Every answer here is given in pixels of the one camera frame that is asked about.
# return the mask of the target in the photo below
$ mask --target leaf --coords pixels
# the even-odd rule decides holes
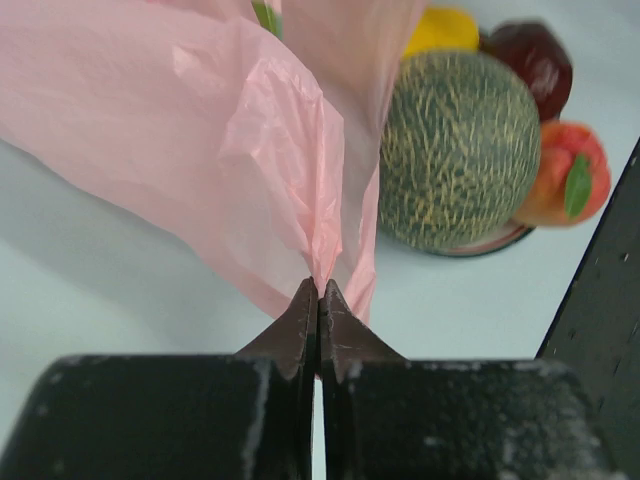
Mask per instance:
[[[260,25],[273,33],[276,37],[282,38],[282,17],[273,8],[263,2],[251,2],[256,12]]]
[[[583,153],[576,156],[569,171],[564,190],[564,211],[569,218],[579,216],[591,196],[591,173],[589,159]]]

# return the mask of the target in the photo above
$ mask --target peach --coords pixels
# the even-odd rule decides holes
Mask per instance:
[[[542,155],[535,183],[514,219],[531,226],[570,226],[595,215],[611,191],[611,172],[602,144],[590,127],[549,120],[541,125]],[[587,157],[591,193],[576,217],[565,211],[567,177],[576,157]]]

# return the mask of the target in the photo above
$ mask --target melon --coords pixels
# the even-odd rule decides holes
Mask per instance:
[[[483,53],[403,60],[380,147],[378,222],[443,252],[503,226],[540,163],[540,123],[526,84]]]

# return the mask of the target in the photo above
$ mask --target table surface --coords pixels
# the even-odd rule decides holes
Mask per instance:
[[[595,128],[617,181],[640,132],[640,4],[438,3],[467,7],[488,29],[544,18],[574,63],[563,117]],[[538,229],[477,259],[425,256],[380,237],[371,326],[408,357],[533,357],[597,223]],[[0,143],[0,448],[37,375],[60,355],[233,352],[268,323],[179,240]],[[316,478],[321,419],[316,409]]]

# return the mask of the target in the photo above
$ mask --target plastic bag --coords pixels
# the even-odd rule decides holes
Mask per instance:
[[[272,317],[311,272],[366,321],[378,142],[425,1],[279,3],[284,44],[249,0],[3,0],[0,137]]]

